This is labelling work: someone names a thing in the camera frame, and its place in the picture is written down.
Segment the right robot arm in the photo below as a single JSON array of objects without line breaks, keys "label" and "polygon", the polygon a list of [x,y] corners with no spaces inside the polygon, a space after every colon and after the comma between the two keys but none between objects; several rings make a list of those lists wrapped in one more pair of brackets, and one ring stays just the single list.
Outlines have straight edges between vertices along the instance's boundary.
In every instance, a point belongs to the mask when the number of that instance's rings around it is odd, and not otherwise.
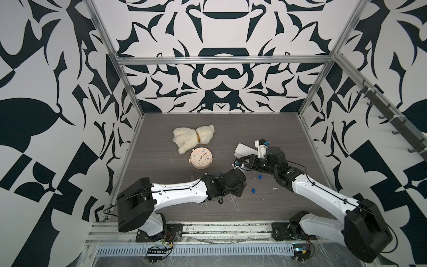
[{"label": "right robot arm", "polygon": [[280,148],[261,144],[252,149],[238,144],[234,155],[236,166],[272,175],[280,186],[311,200],[333,216],[328,219],[298,212],[289,220],[290,239],[328,239],[346,246],[365,263],[372,263],[393,241],[394,232],[374,202],[347,197],[315,181],[302,165],[289,163]]}]

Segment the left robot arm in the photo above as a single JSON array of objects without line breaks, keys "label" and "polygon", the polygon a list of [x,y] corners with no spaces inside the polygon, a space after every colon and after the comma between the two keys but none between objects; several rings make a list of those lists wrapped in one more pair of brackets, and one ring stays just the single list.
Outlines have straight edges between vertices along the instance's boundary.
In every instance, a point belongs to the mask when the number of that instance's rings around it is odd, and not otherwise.
[{"label": "left robot arm", "polygon": [[120,233],[142,230],[151,239],[159,240],[166,233],[166,219],[159,210],[187,203],[222,203],[227,195],[240,197],[246,185],[246,176],[239,169],[220,176],[204,174],[195,181],[178,184],[156,184],[141,178],[119,193],[117,203],[104,212],[117,209]]}]

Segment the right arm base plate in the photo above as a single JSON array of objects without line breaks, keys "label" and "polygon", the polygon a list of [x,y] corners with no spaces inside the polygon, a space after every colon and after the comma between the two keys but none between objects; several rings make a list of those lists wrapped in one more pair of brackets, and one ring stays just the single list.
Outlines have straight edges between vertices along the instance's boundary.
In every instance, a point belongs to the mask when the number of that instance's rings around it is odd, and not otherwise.
[{"label": "right arm base plate", "polygon": [[276,241],[317,240],[316,235],[308,235],[296,222],[274,222],[272,238]]}]

